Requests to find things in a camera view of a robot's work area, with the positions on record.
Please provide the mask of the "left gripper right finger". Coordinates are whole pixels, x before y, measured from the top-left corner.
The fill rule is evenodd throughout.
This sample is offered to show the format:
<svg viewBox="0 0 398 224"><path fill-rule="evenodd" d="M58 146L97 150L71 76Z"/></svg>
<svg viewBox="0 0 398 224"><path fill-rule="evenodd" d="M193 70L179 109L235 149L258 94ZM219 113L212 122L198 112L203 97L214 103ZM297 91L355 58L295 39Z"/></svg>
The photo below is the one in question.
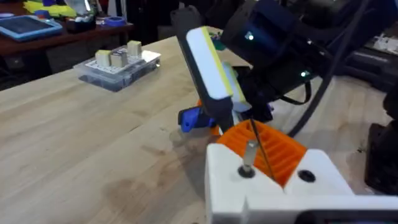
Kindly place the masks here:
<svg viewBox="0 0 398 224"><path fill-rule="evenodd" d="M263 123L250 120L259 142L262 170L293 195L353 195L354 192L328 155L308 149Z"/></svg>

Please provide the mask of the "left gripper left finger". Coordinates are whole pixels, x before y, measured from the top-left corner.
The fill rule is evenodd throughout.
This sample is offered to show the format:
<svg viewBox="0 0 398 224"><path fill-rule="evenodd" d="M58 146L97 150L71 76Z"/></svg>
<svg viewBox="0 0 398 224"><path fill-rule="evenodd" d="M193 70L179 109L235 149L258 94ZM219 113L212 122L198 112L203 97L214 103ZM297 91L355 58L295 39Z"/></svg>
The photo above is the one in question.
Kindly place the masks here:
<svg viewBox="0 0 398 224"><path fill-rule="evenodd" d="M260 170L261 159L250 120L225 132L207 148L210 198L232 205L253 198L282 196L282 187Z"/></svg>

